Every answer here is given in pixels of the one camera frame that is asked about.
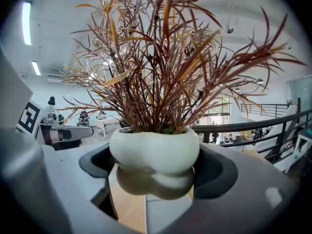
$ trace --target white table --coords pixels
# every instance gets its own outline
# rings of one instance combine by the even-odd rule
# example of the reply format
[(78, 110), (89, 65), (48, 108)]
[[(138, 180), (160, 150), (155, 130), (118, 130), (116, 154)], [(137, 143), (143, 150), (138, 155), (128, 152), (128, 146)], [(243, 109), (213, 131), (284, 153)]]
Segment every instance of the white table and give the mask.
[(285, 173), (287, 173), (289, 171), (290, 167), (296, 162), (296, 160), (300, 159), (305, 154), (304, 151), (301, 151), (299, 149), (300, 140), (304, 139), (307, 142), (312, 143), (312, 136), (307, 135), (308, 129), (312, 130), (312, 126), (309, 126), (305, 129), (302, 129), (301, 131), (299, 131), (296, 146), (293, 150), (293, 153), (291, 155), (291, 159), (289, 160), (289, 163), (288, 163), (288, 166), (285, 170)]
[(103, 131), (103, 135), (104, 135), (104, 138), (107, 137), (106, 133), (105, 133), (105, 125), (108, 125), (108, 124), (116, 124), (118, 123), (119, 121), (121, 120), (121, 117), (120, 116), (117, 116), (115, 118), (106, 118), (106, 119), (97, 119), (96, 120), (96, 126), (97, 126), (97, 129), (101, 129)]

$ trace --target potted plant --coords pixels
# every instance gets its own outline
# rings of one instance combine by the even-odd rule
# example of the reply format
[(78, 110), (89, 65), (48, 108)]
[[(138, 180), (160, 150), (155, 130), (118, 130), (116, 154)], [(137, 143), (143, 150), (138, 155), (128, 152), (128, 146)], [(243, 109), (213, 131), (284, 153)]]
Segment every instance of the potted plant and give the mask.
[[(110, 150), (124, 169), (183, 174), (199, 152), (189, 126), (219, 106), (210, 104), (213, 99), (226, 95), (237, 105), (239, 100), (253, 103), (250, 96), (262, 95), (270, 72), (282, 71), (281, 63), (304, 65), (282, 52), (286, 44), (275, 44), (287, 16), (270, 37), (262, 8), (267, 27), (263, 44), (256, 45), (252, 37), (232, 56), (222, 56), (221, 25), (198, 1), (99, 0), (99, 6), (76, 6), (94, 11), (87, 29), (74, 32), (88, 33), (88, 43), (76, 40), (81, 51), (75, 53), (77, 65), (67, 66), (66, 82), (91, 88), (92, 103), (68, 101), (71, 107), (64, 110), (72, 110), (69, 117), (80, 109), (88, 114), (116, 111), (129, 128), (113, 133)], [(244, 75), (252, 68), (268, 71), (264, 84)], [(261, 92), (235, 90), (247, 84)]]

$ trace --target ceiling light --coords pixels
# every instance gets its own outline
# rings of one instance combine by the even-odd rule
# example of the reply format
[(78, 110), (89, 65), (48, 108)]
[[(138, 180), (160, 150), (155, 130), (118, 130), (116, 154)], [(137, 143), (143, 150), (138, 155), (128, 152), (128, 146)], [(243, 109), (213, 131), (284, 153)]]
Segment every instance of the ceiling light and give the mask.
[(38, 65), (37, 65), (37, 62), (36, 62), (36, 61), (32, 61), (31, 64), (32, 64), (33, 67), (34, 67), (34, 70), (35, 70), (35, 72), (36, 72), (36, 75), (37, 75), (37, 76), (41, 76), (40, 71), (39, 71), (39, 68), (38, 68)]
[(93, 80), (94, 77), (95, 75), (92, 73), (91, 76), (89, 76), (89, 80)]
[(103, 62), (103, 65), (108, 66), (108, 64), (111, 64), (113, 62), (112, 59), (108, 59), (108, 62)]
[(257, 80), (257, 84), (262, 84), (262, 83), (264, 83), (263, 79), (258, 79)]
[(30, 20), (30, 3), (24, 2), (21, 13), (21, 24), (23, 28), (24, 41), (26, 45), (31, 45), (29, 20)]
[(230, 33), (233, 33), (234, 29), (233, 28), (228, 28), (228, 31), (227, 33), (230, 34)]

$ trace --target white stand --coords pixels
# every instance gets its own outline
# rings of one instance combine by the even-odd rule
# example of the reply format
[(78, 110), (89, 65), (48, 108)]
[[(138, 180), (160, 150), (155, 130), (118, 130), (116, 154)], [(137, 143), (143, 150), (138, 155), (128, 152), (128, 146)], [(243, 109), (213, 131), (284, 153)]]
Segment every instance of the white stand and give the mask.
[(304, 139), (304, 140), (306, 140), (307, 142), (312, 143), (312, 138), (308, 138), (308, 137), (306, 137), (306, 136), (303, 136), (303, 135), (301, 135), (301, 134), (298, 134), (298, 139), (297, 139), (297, 142), (296, 142), (296, 146), (295, 146), (295, 148), (294, 148), (294, 150), (293, 150), (293, 153), (292, 153), (292, 155), (291, 155), (291, 159), (289, 160), (289, 163), (288, 163), (288, 165), (287, 165), (287, 168), (286, 168), (286, 170), (285, 170), (285, 173), (288, 173), (290, 167), (295, 163), (295, 160), (298, 159), (299, 156), (300, 156), (300, 157), (302, 156), (301, 153), (300, 153), (300, 150), (299, 150), (299, 144), (300, 144), (300, 140), (301, 140), (301, 139)]

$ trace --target white wall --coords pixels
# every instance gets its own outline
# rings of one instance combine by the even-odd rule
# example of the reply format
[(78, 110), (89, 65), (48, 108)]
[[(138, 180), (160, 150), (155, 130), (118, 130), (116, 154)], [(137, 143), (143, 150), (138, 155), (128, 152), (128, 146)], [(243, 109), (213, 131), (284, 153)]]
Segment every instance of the white wall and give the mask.
[[(73, 98), (84, 103), (92, 102), (86, 88), (74, 87), (69, 90), (72, 85), (64, 83), (50, 83), (44, 77), (26, 77), (24, 78), (24, 81), (33, 92), (31, 100), (33, 100), (35, 103), (43, 108), (48, 105), (48, 100), (51, 96), (55, 97), (55, 109), (71, 107), (71, 105), (64, 100), (63, 96), (67, 100), (72, 102), (75, 102)], [(62, 114), (64, 118), (66, 118), (70, 113), (70, 110), (59, 111), (57, 115)], [(105, 113), (108, 117), (110, 115), (117, 116), (116, 112), (106, 111)], [(91, 125), (95, 125), (96, 116), (98, 116), (98, 112), (95, 112), (93, 115), (90, 116)], [(78, 116), (71, 119), (67, 123), (67, 125), (76, 126), (77, 122)]]
[(242, 102), (239, 102), (238, 107), (235, 100), (233, 98), (230, 98), (230, 103), (230, 124), (247, 122), (246, 117), (241, 116), (242, 112), (240, 111), (240, 104)]
[(301, 98), (301, 111), (312, 108), (312, 76), (293, 80), (292, 84), (292, 102), (296, 103), (296, 98)]
[[(242, 112), (241, 115), (242, 117), (247, 118), (247, 115), (245, 112)], [(258, 115), (258, 114), (253, 114), (253, 113), (248, 115), (248, 120), (251, 120), (251, 121), (261, 121), (261, 120), (268, 120), (268, 119), (275, 119), (275, 117)]]
[(263, 92), (263, 94), (266, 94), (265, 96), (250, 96), (249, 99), (258, 104), (287, 104), (287, 99), (291, 99), (287, 83), (285, 81), (273, 82)]

